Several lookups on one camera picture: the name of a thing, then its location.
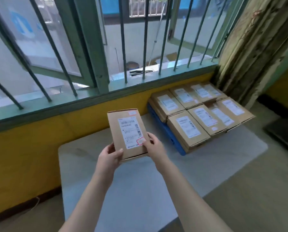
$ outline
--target forearm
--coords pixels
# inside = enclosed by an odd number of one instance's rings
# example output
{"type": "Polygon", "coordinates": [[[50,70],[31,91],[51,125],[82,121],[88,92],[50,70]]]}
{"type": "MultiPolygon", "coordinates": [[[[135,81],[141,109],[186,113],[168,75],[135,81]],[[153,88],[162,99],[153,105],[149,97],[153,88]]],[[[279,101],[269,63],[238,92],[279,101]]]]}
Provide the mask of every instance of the forearm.
{"type": "Polygon", "coordinates": [[[94,231],[107,189],[105,180],[101,176],[94,175],[59,232],[94,231]]]}
{"type": "Polygon", "coordinates": [[[183,225],[184,231],[231,231],[224,221],[196,193],[169,159],[156,164],[183,225]]]}

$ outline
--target tiled floor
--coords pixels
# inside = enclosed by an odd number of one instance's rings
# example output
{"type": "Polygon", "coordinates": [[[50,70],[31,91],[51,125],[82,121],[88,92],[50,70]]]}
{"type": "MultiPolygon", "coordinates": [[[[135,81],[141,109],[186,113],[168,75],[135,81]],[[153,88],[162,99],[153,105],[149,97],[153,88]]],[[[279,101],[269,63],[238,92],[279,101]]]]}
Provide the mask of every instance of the tiled floor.
{"type": "MultiPolygon", "coordinates": [[[[259,103],[251,112],[257,118],[246,126],[268,144],[268,150],[213,190],[205,201],[233,231],[288,232],[288,151],[262,130],[278,116],[259,103]]],[[[54,232],[63,222],[59,195],[32,211],[0,222],[0,232],[54,232]]],[[[175,220],[162,231],[183,230],[175,220]]]]}

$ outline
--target blue plastic pallet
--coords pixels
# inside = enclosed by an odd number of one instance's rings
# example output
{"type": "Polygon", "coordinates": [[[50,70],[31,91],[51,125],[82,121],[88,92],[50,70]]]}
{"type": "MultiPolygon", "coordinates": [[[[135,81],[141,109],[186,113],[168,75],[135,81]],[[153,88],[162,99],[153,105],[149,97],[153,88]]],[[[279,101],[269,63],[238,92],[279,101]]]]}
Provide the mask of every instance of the blue plastic pallet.
{"type": "Polygon", "coordinates": [[[165,123],[162,123],[162,121],[159,119],[157,113],[154,111],[154,109],[151,107],[151,105],[149,103],[147,103],[147,109],[148,109],[148,112],[151,114],[151,116],[157,121],[159,126],[164,130],[165,134],[169,137],[172,144],[175,146],[175,148],[181,154],[181,156],[185,156],[186,152],[184,151],[181,144],[178,142],[177,138],[174,136],[174,134],[170,130],[169,126],[165,123]]]}

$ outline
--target white table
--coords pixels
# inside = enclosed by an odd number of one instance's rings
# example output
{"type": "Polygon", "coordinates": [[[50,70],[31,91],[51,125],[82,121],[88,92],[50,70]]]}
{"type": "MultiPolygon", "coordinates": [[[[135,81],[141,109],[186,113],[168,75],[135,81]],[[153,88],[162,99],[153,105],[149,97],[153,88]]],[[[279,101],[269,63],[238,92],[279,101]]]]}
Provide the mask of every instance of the white table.
{"type": "MultiPolygon", "coordinates": [[[[169,157],[202,197],[267,149],[262,140],[240,125],[194,152],[180,156],[149,114],[142,119],[146,130],[164,143],[169,157]]],[[[66,219],[89,183],[99,153],[111,142],[110,129],[105,129],[59,148],[66,219]]],[[[152,160],[143,157],[124,163],[116,170],[96,231],[158,231],[176,217],[162,176],[152,160]]]]}

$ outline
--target patterned curtain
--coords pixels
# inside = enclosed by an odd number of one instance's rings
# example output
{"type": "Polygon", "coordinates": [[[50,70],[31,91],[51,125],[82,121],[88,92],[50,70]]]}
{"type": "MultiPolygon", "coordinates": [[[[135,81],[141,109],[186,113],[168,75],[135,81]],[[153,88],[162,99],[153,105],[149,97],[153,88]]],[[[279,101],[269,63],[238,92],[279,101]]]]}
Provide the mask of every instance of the patterned curtain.
{"type": "Polygon", "coordinates": [[[215,84],[248,109],[288,50],[288,0],[249,0],[227,39],[215,84]]]}

